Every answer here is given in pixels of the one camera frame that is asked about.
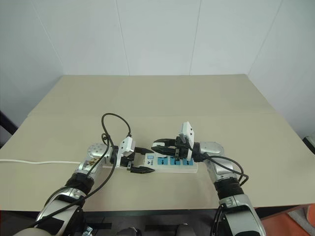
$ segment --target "power strip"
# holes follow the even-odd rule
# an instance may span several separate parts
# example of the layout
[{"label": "power strip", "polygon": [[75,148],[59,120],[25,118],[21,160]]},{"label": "power strip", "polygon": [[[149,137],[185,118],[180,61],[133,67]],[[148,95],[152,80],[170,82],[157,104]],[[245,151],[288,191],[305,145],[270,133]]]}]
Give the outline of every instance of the power strip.
[{"label": "power strip", "polygon": [[157,173],[197,173],[198,165],[191,159],[175,161],[173,156],[146,153],[142,166],[152,168]]}]

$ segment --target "black cable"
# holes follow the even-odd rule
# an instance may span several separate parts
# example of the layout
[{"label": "black cable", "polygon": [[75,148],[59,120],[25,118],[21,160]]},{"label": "black cable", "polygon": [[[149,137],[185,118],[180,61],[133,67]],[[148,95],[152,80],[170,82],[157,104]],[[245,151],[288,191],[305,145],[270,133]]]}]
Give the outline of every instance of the black cable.
[{"label": "black cable", "polygon": [[[212,161],[213,163],[217,164],[218,166],[221,166],[222,168],[225,168],[226,170],[231,171],[232,173],[235,173],[235,174],[240,175],[238,181],[241,181],[241,180],[242,180],[242,177],[245,177],[245,180],[244,180],[242,183],[240,183],[241,186],[249,179],[249,176],[246,175],[246,174],[244,174],[244,169],[243,169],[243,167],[242,167],[237,161],[235,161],[235,160],[233,160],[233,159],[231,159],[231,158],[225,157],[225,156],[209,156],[206,152],[205,152],[205,153],[197,152],[197,151],[195,151],[195,150],[193,150],[193,149],[191,148],[188,139],[186,139],[186,144],[187,144],[186,146],[187,146],[194,154],[196,154],[196,155],[201,155],[201,156],[204,157],[204,159],[208,159],[208,160]],[[240,168],[241,173],[238,172],[238,171],[236,171],[236,170],[230,169],[230,168],[228,168],[228,167],[226,167],[226,166],[220,164],[219,162],[213,160],[213,158],[220,158],[220,159],[229,160],[229,161],[233,162],[234,164],[236,164],[236,165]]]},{"label": "black cable", "polygon": [[218,228],[219,228],[219,222],[220,222],[220,217],[222,214],[222,207],[219,208],[219,213],[218,213],[218,219],[217,219],[217,225],[216,225],[216,236],[218,236]]},{"label": "black cable", "polygon": [[103,127],[104,132],[105,132],[105,136],[106,136],[107,138],[109,138],[110,135],[108,134],[108,132],[107,132],[107,130],[106,130],[106,128],[105,128],[105,125],[104,125],[104,118],[105,118],[105,116],[115,116],[115,117],[120,118],[123,122],[125,122],[125,124],[126,124],[127,127],[128,127],[128,134],[127,134],[126,137],[128,137],[128,136],[131,137],[131,129],[130,129],[130,126],[129,126],[128,122],[127,122],[124,118],[122,118],[121,116],[119,116],[119,115],[117,115],[117,114],[115,114],[115,113],[105,113],[105,114],[102,116],[102,118],[101,118],[101,122],[102,122],[102,127]]},{"label": "black cable", "polygon": [[127,134],[127,137],[128,137],[128,136],[131,136],[130,126],[129,126],[129,124],[127,123],[127,121],[126,121],[125,119],[123,119],[121,116],[119,116],[119,115],[117,115],[117,114],[114,114],[114,113],[106,113],[106,114],[104,114],[104,115],[102,116],[102,118],[101,118],[101,123],[102,123],[102,127],[103,127],[103,129],[104,129],[104,134],[102,134],[102,140],[105,140],[105,139],[103,138],[103,136],[105,136],[105,137],[106,137],[106,140],[108,140],[109,143],[110,143],[110,145],[112,146],[113,153],[114,153],[114,163],[113,163],[113,167],[112,167],[112,169],[111,169],[109,175],[107,176],[107,178],[104,180],[104,182],[103,182],[98,188],[96,188],[94,191],[92,191],[91,193],[89,193],[89,194],[86,195],[85,197],[82,197],[82,198],[80,198],[80,199],[74,201],[73,203],[70,203],[69,205],[67,205],[67,206],[65,206],[65,207],[63,207],[63,208],[61,208],[61,209],[59,209],[59,210],[56,210],[55,212],[53,212],[53,213],[51,213],[51,214],[49,214],[49,215],[47,215],[47,216],[44,216],[44,217],[41,218],[40,220],[37,220],[36,222],[34,222],[33,224],[31,224],[28,228],[33,228],[34,226],[36,226],[36,225],[38,225],[38,224],[40,224],[40,223],[46,221],[47,219],[49,219],[49,218],[51,218],[51,217],[53,217],[53,216],[55,216],[55,215],[57,215],[57,214],[63,212],[64,210],[66,210],[66,209],[68,209],[68,208],[70,208],[70,207],[72,207],[72,206],[74,206],[74,205],[79,205],[79,204],[81,204],[85,199],[87,199],[87,198],[89,198],[90,196],[92,196],[94,193],[96,193],[98,190],[100,190],[100,189],[108,182],[108,180],[109,180],[110,177],[112,176],[112,174],[113,174],[113,172],[114,172],[114,170],[115,170],[115,167],[116,167],[117,154],[116,154],[116,152],[114,151],[114,144],[113,144],[113,141],[112,141],[112,139],[111,139],[109,133],[107,132],[107,130],[106,130],[106,128],[105,128],[104,118],[105,118],[105,116],[107,116],[107,115],[112,115],[112,116],[118,117],[118,118],[120,118],[121,120],[123,120],[123,121],[126,123],[126,125],[128,126],[128,129],[129,129],[129,132],[128,132],[128,134]]},{"label": "black cable", "polygon": [[66,189],[66,188],[75,188],[77,187],[78,185],[73,185],[73,186],[64,186],[64,187],[61,187],[60,189],[56,190],[55,192],[52,193],[52,195],[50,195],[50,197],[47,199],[45,205],[47,205],[47,203],[49,203],[49,201],[51,200],[51,198],[53,196],[55,196],[57,193],[59,193],[60,191]]},{"label": "black cable", "polygon": [[213,223],[212,223],[211,230],[210,230],[210,236],[214,235],[213,232],[214,232],[214,229],[216,227],[216,223],[218,221],[218,216],[219,216],[219,214],[221,214],[220,211],[221,211],[221,205],[216,210],[216,214],[215,214],[215,217],[213,219]]},{"label": "black cable", "polygon": [[[207,153],[204,153],[203,154],[205,156],[206,159],[212,161],[213,163],[217,164],[218,166],[221,166],[222,168],[225,168],[226,170],[228,171],[231,171],[232,173],[236,173],[238,175],[240,175],[241,177],[238,179],[238,181],[241,181],[242,177],[245,177],[245,180],[243,182],[240,183],[240,186],[242,186],[248,179],[249,179],[249,176],[244,174],[244,170],[243,168],[240,166],[239,163],[237,163],[236,161],[230,159],[230,158],[227,158],[227,157],[224,157],[224,156],[209,156]],[[236,171],[236,170],[233,170],[233,169],[230,169],[222,164],[220,164],[219,162],[213,160],[213,158],[221,158],[221,159],[225,159],[225,160],[231,160],[233,163],[235,163],[237,166],[241,167],[241,173]]]}]

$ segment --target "white power cord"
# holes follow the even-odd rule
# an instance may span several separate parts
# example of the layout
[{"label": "white power cord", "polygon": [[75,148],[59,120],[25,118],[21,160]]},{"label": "white power cord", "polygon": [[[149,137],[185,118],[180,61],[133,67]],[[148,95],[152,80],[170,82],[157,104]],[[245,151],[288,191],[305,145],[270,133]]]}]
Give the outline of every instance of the white power cord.
[{"label": "white power cord", "polygon": [[0,159],[0,162],[20,162],[26,164],[52,164],[52,163],[63,163],[63,164],[80,164],[78,161],[24,161],[16,159]]}]

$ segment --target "table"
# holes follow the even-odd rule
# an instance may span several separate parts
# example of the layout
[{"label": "table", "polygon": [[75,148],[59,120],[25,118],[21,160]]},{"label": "table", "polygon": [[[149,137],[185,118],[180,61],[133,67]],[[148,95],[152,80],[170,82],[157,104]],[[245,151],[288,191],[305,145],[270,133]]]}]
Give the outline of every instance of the table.
[{"label": "table", "polygon": [[[315,157],[246,75],[63,76],[0,149],[2,159],[82,161],[100,142],[100,117],[130,124],[138,147],[175,138],[189,120],[195,141],[216,141],[250,176],[243,186],[254,207],[315,201]],[[106,118],[115,144],[126,135]],[[0,163],[1,210],[40,211],[65,184],[73,164]],[[103,170],[98,186],[109,170]],[[203,163],[197,174],[132,174],[115,170],[85,211],[209,209],[218,197]]]}]

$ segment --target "white wall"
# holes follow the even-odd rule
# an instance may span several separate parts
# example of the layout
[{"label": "white wall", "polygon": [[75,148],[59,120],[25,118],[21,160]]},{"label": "white wall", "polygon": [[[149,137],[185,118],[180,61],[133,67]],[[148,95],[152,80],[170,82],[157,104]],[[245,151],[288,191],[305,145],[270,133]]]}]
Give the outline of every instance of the white wall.
[{"label": "white wall", "polygon": [[313,0],[0,0],[0,109],[20,125],[62,74],[251,71],[304,136],[315,130],[312,12]]},{"label": "white wall", "polygon": [[315,1],[284,0],[249,78],[300,137],[315,131]]}]

